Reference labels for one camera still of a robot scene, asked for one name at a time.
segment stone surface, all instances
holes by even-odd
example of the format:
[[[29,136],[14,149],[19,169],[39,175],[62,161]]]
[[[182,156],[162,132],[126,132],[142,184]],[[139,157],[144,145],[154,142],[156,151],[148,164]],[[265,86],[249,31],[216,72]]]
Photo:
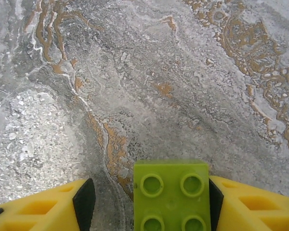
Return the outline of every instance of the stone surface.
[[[132,230],[141,158],[289,196],[289,0],[0,0],[0,203],[92,177]]]

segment green lego brick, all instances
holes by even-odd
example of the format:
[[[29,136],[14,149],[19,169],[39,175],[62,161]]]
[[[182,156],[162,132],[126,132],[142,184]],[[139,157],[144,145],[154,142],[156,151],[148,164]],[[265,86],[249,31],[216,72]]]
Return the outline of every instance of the green lego brick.
[[[199,160],[134,165],[135,231],[210,231],[209,166]]]

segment lego stud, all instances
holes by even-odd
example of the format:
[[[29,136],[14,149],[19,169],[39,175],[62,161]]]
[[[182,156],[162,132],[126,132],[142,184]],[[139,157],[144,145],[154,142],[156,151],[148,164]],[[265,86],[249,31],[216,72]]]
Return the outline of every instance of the lego stud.
[[[186,174],[180,182],[181,190],[185,196],[198,197],[204,190],[201,177],[195,173]]]
[[[145,175],[140,182],[140,190],[147,197],[159,196],[164,188],[163,180],[156,174]]]
[[[141,231],[164,231],[163,219],[159,216],[147,216],[141,222]]]
[[[188,216],[182,222],[182,231],[205,231],[206,224],[199,216]]]

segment yellow plastic part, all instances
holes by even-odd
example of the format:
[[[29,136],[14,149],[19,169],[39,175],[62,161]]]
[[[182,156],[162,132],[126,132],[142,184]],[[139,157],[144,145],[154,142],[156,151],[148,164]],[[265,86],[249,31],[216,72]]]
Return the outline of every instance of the yellow plastic part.
[[[289,197],[221,177],[224,195],[217,231],[289,231]]]
[[[0,231],[79,231],[72,199],[85,181],[1,204]]]

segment marble floor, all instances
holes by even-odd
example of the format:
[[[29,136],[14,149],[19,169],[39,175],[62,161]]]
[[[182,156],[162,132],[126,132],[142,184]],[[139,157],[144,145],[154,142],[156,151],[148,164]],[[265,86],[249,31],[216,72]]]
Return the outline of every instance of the marble floor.
[[[0,203],[91,177],[130,231],[154,158],[289,196],[289,0],[0,0]]]

